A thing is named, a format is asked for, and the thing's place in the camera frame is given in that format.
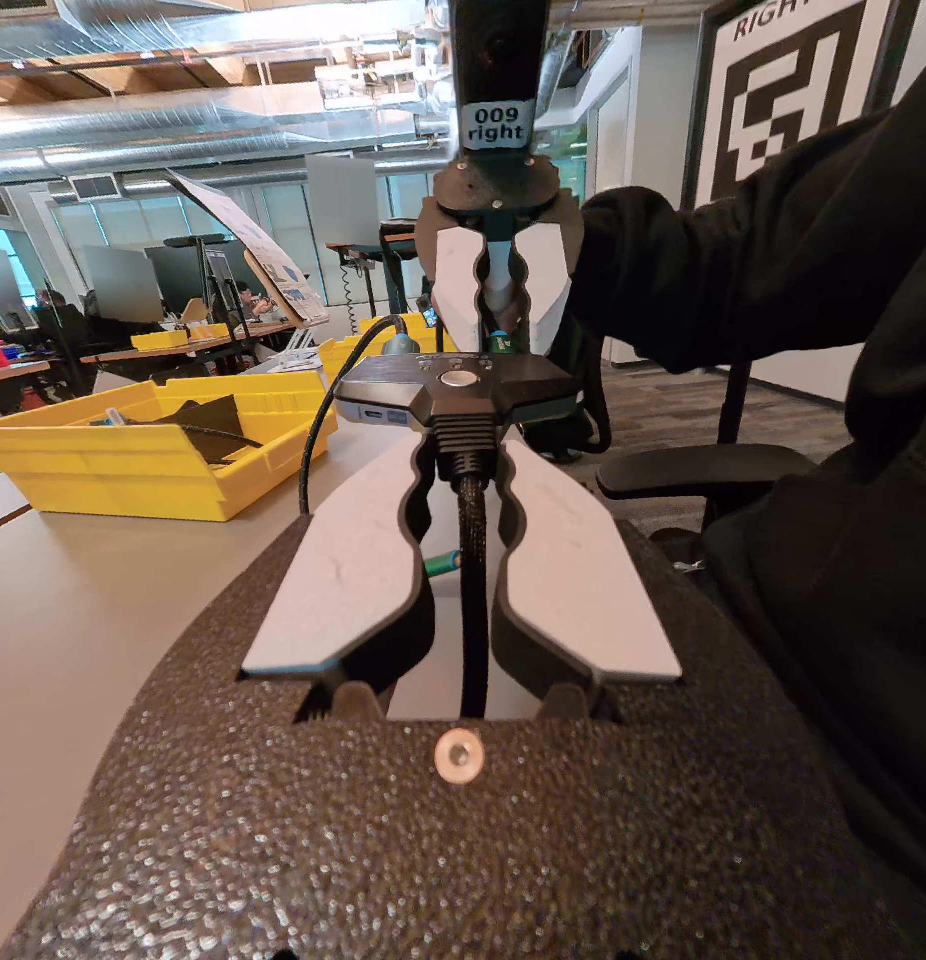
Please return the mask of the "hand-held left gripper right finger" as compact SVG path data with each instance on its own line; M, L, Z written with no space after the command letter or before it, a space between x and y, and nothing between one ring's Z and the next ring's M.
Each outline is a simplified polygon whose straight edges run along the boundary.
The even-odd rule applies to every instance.
M531 694L573 684L673 683L683 669L610 512L584 486L505 438L503 545L492 609L495 661Z

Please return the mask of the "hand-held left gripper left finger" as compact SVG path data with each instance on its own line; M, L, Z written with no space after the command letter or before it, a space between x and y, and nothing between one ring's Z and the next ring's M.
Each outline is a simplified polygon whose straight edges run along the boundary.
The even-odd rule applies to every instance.
M421 543L432 524L434 459L406 434L309 518L242 662L248 678L336 691L393 687L431 652L435 600Z

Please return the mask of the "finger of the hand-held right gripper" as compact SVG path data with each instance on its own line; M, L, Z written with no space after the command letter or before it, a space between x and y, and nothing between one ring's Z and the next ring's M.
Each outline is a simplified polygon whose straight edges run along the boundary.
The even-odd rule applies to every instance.
M563 322L572 281L562 230L557 223L537 222L516 235L516 255L524 269L521 290L530 354L547 354Z
M463 226L437 233L436 311L457 352L482 352L481 281L478 268L486 252L482 234Z

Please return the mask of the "black usb hub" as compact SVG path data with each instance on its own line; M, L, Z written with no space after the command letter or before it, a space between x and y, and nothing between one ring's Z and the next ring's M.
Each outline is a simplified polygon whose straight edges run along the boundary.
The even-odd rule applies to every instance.
M333 393L349 422L424 434L440 478L458 491L467 476L486 488L506 432L574 413L580 389L542 356L433 353L365 358Z

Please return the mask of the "person's right forearm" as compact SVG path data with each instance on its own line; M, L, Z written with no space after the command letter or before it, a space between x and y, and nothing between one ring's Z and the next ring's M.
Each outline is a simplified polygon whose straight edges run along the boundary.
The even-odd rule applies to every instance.
M926 66L732 197L678 212L626 187L582 213L569 313L670 373L863 342L926 250Z

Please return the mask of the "wooden standing desk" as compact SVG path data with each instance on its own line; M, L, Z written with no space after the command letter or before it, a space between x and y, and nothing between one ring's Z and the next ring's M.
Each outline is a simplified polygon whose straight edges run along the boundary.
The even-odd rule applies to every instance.
M372 245L325 244L325 248L337 256L341 270L351 269L363 277L372 309L376 308L376 299L369 274L379 267L386 283L389 305L386 313L412 312L412 297L408 296L403 264L418 258L413 233L384 231Z

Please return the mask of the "white stand base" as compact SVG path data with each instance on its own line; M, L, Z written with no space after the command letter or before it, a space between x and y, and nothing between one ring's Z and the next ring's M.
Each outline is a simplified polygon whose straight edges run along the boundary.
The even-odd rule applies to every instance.
M302 373L321 371L323 362L318 344L314 341L313 331L296 331L287 347L272 358L270 373Z

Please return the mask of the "black sheet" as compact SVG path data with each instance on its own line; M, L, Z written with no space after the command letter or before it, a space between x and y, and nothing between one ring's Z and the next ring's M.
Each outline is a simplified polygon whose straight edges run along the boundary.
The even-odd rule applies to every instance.
M126 426L177 426L193 449L210 466L236 462L239 453L260 450L264 444L250 438L241 423L237 398L224 394L206 401L188 399L178 410L157 418L116 411Z

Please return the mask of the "wooden instruction board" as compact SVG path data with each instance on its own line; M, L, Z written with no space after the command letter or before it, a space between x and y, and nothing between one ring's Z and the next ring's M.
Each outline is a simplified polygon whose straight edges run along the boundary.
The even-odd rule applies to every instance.
M250 269L290 323L306 330L330 322L328 308L311 288L302 268L238 203L182 174L167 172L166 178L243 244Z

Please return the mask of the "wooden work table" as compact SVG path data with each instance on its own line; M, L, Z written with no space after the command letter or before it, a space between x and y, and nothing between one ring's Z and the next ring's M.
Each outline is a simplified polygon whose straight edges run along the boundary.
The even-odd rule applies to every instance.
M0 418L51 405L47 361L0 366Z
M217 359L228 356L253 354L255 344L267 337L283 334L294 330L294 326L285 322L259 323L250 326L249 335L241 332L230 338L215 338L212 340L197 340L187 344L169 346L153 350L116 350L95 353L80 358L84 366L102 368L116 363L142 362L163 358L195 359L199 362L215 363Z

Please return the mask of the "framed marker wall poster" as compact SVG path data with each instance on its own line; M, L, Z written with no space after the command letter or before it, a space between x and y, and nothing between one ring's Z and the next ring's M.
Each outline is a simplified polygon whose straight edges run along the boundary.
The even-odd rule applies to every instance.
M886 110L916 1L719 2L701 17L682 210L798 143Z

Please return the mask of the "silver spiral air duct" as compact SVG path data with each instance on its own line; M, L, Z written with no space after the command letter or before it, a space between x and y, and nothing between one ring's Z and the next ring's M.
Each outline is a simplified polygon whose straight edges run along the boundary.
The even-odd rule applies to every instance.
M290 134L305 143L340 145L414 134L419 117L446 114L416 96L325 102L314 81L3 105L0 154L200 135Z
M0 2L0 63L200 50L270 52L395 38L425 2Z

